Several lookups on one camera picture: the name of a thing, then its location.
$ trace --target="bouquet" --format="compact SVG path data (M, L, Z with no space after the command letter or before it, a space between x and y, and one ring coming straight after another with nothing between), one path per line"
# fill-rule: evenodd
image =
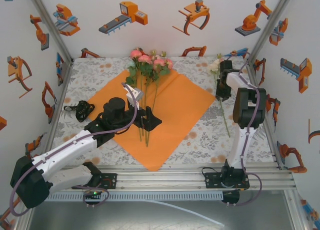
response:
M130 58L132 61L126 64L125 68L129 70L130 76L125 79L126 84L132 87L143 88L145 84L144 101L141 99L140 105L146 104L148 86L150 84L155 84L155 96L153 100L152 110L154 110L156 97L158 92L158 86L161 76L169 74L170 70L173 68L172 60L166 58L167 53L162 51L161 55L157 55L157 51L151 51L150 55L144 53L141 48L137 48L130 53ZM145 134L145 142L148 146L149 143L149 132Z

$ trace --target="white wall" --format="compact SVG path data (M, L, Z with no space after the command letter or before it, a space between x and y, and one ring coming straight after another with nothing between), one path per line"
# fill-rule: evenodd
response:
M262 87L272 97L281 101L278 114L276 136L281 144L295 147L302 155L307 173L294 174L301 196L313 208L320 211L319 166L320 137L316 136L308 144L308 119L311 132L320 130L320 5L319 0L291 0L280 20L288 18L288 28L278 46L267 42L258 59L266 58L265 81ZM298 91L298 81L280 70L280 59L285 58L299 65L306 57L312 63L309 87L304 93ZM286 158L286 166L297 166L294 156Z
M118 17L119 3L131 1L139 10L148 14L148 24L143 26L135 22L116 30L109 36L99 32L99 28ZM189 26L190 36L174 29L183 29L186 17L178 12L196 0L43 0L51 14L56 5L67 6L78 18L81 30L72 36L61 36L73 58L81 55L82 48L106 57L128 56L130 50L142 47L166 50L170 56L179 56L184 49L207 45L206 55L229 53L244 47L253 48L261 31L250 36L242 36L235 28L243 24L246 16L253 14L256 3L261 0L203 0L210 8L210 21L201 31ZM266 0L266 5L273 10L278 0ZM262 13L257 25L263 29L267 16Z
M0 0L0 116L7 120L7 126L0 131L0 214L9 206L11 193L10 180L16 161L24 156L25 144L32 142L45 131L49 132L48 117L42 104L42 90L47 81L57 99L63 85L58 87L56 75L56 54L58 47L52 36L49 48L41 51L40 42L36 37L36 28L30 22L30 14L38 17L36 9L30 0ZM43 23L39 24L44 33L48 33ZM33 89L19 99L24 92L18 81L8 83L14 76L8 76L7 57L20 56L29 65L32 76L25 84ZM22 68L24 76L27 70ZM53 99L46 96L49 104ZM46 144L48 134L41 141L41 150Z

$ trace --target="table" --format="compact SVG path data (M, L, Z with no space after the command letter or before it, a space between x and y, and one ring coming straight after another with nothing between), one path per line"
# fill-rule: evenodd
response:
M171 59L174 63L174 69L185 74L195 84L215 95L216 85L213 74L209 72L208 65L216 57L173 57ZM76 59L63 106L74 106L80 100L90 99L111 79L122 72L129 61L129 57ZM242 57L232 58L234 69L239 69L243 63ZM249 80L246 69L243 73L245 78ZM215 100L165 164L224 162L231 150L235 136L235 123L232 120L235 99L235 93L232 92L231 98L222 103L230 138L227 134L220 103ZM86 119L79 123L75 117L75 112L67 112L62 109L52 147L55 148L75 136L89 122L90 120ZM91 161L95 165L102 166L139 164L114 140L110 140L98 149L78 157L69 165L80 165L85 161ZM274 162L263 126L253 136L247 161Z

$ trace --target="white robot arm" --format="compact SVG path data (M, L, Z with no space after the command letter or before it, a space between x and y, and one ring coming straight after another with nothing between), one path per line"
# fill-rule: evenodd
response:
M233 70L232 61L220 64L220 79L217 80L216 97L226 100L231 96L231 89L236 92L233 108L233 121L237 123L232 149L222 167L221 175L214 182L222 188L238 186L248 188L246 158L250 141L265 119L267 93L263 88L251 86L239 71Z
M139 107L142 91L126 84L123 86L128 91L128 110L125 111L126 102L123 99L111 98L103 106L103 112L69 141L32 160L26 156L20 158L10 182L13 187L11 196L17 192L25 206L33 208L50 194L63 189L77 185L97 187L101 182L101 172L93 163L85 162L73 169L61 169L73 159L111 140L115 134L125 133L131 124L152 131L162 123L152 114L150 107Z

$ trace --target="orange napkin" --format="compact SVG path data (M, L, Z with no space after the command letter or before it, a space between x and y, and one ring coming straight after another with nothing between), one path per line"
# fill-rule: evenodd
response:
M127 101L127 91L121 82L125 82L129 75L128 71L123 71L88 100L95 105L94 111L89 115L91 120L103 111L104 104L112 97ZM137 87L141 88L139 78ZM142 88L143 92L146 92L146 86L143 85ZM146 104L150 107L153 105L155 92L156 85L151 83L146 93ZM114 140L148 170L157 171L214 100L211 93L172 70L170 74L162 76L159 82L153 114L162 120L162 124L150 132L148 147L145 142L146 135L140 142L139 129L134 125L126 133L116 135Z

